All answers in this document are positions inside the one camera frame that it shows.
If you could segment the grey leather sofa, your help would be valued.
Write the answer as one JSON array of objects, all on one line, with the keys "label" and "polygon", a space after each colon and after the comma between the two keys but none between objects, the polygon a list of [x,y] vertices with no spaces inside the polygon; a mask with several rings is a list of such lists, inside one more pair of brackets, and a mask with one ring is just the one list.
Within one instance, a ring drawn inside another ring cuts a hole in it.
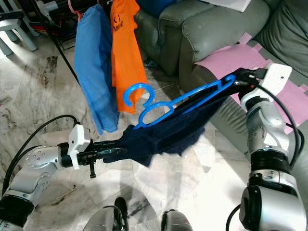
[{"label": "grey leather sofa", "polygon": [[139,11],[135,19],[138,45],[178,79],[183,92],[213,81],[198,62],[246,33],[252,36],[249,45],[261,46],[264,59],[293,69],[289,82],[302,94],[284,100],[284,105],[295,108],[292,117],[306,143],[291,174],[308,214],[308,120],[301,118],[308,114],[308,0],[251,0],[242,13],[199,0],[179,0],[158,17]]}]

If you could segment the black metal drying rack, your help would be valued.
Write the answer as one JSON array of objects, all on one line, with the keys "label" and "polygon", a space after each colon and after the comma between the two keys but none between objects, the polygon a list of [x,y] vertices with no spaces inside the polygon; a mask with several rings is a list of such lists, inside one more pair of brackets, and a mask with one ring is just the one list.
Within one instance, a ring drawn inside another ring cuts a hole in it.
[{"label": "black metal drying rack", "polygon": [[42,23],[45,31],[48,33],[48,37],[50,37],[50,39],[54,43],[56,49],[59,51],[59,54],[61,55],[62,59],[64,60],[64,63],[68,67],[68,70],[70,70],[74,79],[77,81],[77,83],[79,83],[74,69],[72,68],[70,62],[68,61],[66,55],[64,54],[63,48],[61,48],[61,42],[55,37],[55,35],[53,35],[53,32],[51,31],[51,24],[49,24],[49,22],[52,22],[52,20],[45,19],[45,17],[42,15],[42,11],[40,11],[40,7],[37,3],[37,0],[28,0],[28,1],[32,5],[37,17],[40,19],[40,22]]}]

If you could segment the silver black robot right leg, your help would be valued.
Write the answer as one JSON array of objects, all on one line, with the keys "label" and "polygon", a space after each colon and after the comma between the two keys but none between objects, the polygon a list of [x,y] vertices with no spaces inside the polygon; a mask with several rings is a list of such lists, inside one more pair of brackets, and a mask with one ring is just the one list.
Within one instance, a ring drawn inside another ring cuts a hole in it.
[{"label": "silver black robot right leg", "polygon": [[170,209],[162,215],[161,231],[193,231],[193,227],[183,213]]}]

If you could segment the orange shirt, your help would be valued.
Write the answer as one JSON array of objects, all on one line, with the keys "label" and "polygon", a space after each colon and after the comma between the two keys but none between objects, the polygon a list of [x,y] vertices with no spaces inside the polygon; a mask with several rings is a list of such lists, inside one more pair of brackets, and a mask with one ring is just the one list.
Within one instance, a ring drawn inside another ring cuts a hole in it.
[{"label": "orange shirt", "polygon": [[123,96],[136,83],[147,83],[141,52],[134,30],[137,28],[134,16],[140,10],[136,0],[114,0],[111,6],[112,25],[112,86],[116,90],[117,109],[134,114],[136,103],[143,90],[136,90],[129,96],[127,106]]}]

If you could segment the pink plastic hanger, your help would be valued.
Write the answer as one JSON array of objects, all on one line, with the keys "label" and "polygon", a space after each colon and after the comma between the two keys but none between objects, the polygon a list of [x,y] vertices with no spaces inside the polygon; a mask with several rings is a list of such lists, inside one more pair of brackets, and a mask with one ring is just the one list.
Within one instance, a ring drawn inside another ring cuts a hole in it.
[{"label": "pink plastic hanger", "polygon": [[67,0],[67,5],[68,5],[70,11],[77,16],[77,21],[80,21],[81,18],[83,17],[83,14],[74,9],[74,7],[73,7],[73,5],[71,3],[71,0]]}]

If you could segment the silver black robot leg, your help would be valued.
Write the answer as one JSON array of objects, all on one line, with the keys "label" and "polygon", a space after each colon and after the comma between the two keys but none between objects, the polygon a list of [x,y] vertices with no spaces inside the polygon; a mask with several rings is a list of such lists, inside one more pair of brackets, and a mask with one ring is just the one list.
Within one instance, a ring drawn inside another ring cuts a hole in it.
[{"label": "silver black robot leg", "polygon": [[114,205],[97,211],[90,217],[83,231],[129,231],[126,200],[118,197]]},{"label": "silver black robot leg", "polygon": [[170,209],[162,215],[161,231],[193,231],[193,227],[183,213]]}]

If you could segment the navy blue garment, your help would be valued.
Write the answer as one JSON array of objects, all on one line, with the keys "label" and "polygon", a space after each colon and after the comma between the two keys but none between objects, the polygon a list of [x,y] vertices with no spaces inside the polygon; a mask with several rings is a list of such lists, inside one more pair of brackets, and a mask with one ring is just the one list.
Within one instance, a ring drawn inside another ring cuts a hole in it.
[{"label": "navy blue garment", "polygon": [[194,145],[205,130],[205,125],[233,94],[242,91],[234,88],[233,72],[222,79],[204,84],[181,95],[181,104],[175,101],[156,102],[145,108],[147,114],[152,109],[169,108],[155,121],[148,124],[139,121],[130,125],[117,139],[128,151],[131,159],[149,167],[154,154],[182,154]]}]

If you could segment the blue shirt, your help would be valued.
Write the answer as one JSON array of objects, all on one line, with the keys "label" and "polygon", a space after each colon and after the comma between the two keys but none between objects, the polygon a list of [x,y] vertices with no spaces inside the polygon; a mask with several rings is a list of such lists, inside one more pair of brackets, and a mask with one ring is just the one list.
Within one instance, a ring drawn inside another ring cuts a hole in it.
[{"label": "blue shirt", "polygon": [[99,133],[117,131],[119,121],[111,52],[110,20],[97,3],[86,10],[77,25],[75,71]]}]

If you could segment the pink foam mat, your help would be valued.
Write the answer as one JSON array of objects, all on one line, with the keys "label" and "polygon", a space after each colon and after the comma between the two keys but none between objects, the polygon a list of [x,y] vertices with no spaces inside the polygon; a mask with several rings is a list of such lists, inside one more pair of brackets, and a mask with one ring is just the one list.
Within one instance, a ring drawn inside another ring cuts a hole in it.
[{"label": "pink foam mat", "polygon": [[[248,42],[251,39],[250,34],[244,33],[237,44],[218,49],[195,64],[209,70],[217,79],[222,79],[238,68],[255,70],[269,67],[272,63],[282,64],[280,61],[273,61],[264,57],[261,53],[265,49],[259,43],[249,45]],[[308,90],[308,86],[304,84],[298,86],[289,79],[281,92],[277,93],[277,97],[290,110],[297,125],[308,121],[308,95],[305,94],[306,90]]]}]

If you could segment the silver black robot left leg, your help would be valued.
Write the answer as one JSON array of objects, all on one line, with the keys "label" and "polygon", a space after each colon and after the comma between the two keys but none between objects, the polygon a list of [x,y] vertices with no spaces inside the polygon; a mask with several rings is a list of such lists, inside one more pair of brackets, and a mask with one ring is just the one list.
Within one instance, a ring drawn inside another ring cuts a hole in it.
[{"label": "silver black robot left leg", "polygon": [[97,211],[90,217],[83,231],[129,231],[126,200],[118,197],[114,205]]}]

